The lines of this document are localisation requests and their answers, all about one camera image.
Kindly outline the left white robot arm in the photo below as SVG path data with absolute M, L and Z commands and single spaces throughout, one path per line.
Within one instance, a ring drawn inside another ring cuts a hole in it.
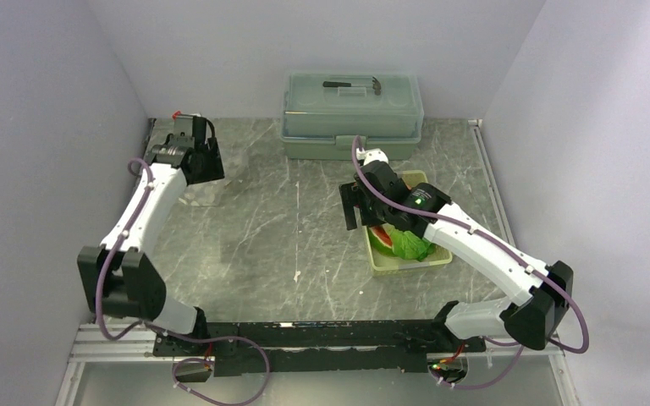
M 149 254 L 185 189 L 222 179 L 224 169 L 211 120 L 181 112 L 173 120 L 174 130 L 162 144 L 129 161 L 129 172 L 140 178 L 135 192 L 107 236 L 82 248 L 77 267 L 87 304 L 104 337 L 122 337 L 107 330 L 106 316 L 129 317 L 176 335 L 175 342 L 185 353 L 197 355 L 210 340 L 205 314 L 168 293 Z

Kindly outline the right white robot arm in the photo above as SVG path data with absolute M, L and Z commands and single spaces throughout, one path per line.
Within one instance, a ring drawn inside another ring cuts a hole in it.
M 574 272 L 516 250 L 467 215 L 429 183 L 409 187 L 388 163 L 355 164 L 353 182 L 340 187 L 346 225 L 388 224 L 449 250 L 501 289 L 506 297 L 473 304 L 452 301 L 439 312 L 432 339 L 452 351 L 476 336 L 508 336 L 542 350 L 566 312 Z

